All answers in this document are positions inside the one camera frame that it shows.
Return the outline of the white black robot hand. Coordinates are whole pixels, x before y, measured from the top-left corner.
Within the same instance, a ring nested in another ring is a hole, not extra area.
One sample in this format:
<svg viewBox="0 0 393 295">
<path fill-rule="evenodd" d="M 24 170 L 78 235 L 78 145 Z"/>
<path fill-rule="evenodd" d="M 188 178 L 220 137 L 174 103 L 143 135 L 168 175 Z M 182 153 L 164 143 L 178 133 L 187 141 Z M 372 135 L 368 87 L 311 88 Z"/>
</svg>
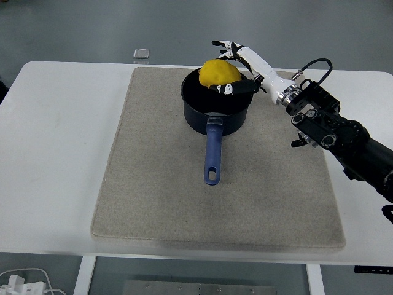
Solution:
<svg viewBox="0 0 393 295">
<path fill-rule="evenodd" d="M 212 45 L 221 46 L 217 57 L 222 60 L 235 60 L 244 65 L 254 79 L 260 81 L 260 87 L 271 96 L 274 104 L 288 106 L 300 94 L 299 86 L 292 79 L 280 77 L 277 72 L 249 47 L 233 41 L 212 41 Z"/>
</svg>

